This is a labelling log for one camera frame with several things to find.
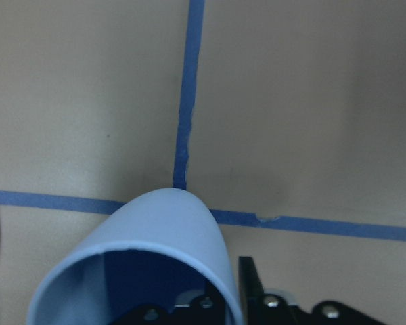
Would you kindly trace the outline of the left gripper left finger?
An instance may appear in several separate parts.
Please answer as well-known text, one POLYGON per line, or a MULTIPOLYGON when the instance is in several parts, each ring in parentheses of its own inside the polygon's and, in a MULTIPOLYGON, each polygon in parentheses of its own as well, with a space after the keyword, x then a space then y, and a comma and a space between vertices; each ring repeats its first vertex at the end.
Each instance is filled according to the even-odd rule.
POLYGON ((160 305, 146 303, 125 312, 115 319, 115 325, 174 324, 175 318, 160 305))

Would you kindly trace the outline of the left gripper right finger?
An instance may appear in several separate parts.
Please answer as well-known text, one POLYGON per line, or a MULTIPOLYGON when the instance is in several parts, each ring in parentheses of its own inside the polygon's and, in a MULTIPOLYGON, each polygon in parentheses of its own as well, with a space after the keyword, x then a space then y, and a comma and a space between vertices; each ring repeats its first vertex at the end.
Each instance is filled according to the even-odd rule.
POLYGON ((263 313, 264 289, 252 257, 238 258, 239 292, 247 324, 266 324, 263 313))

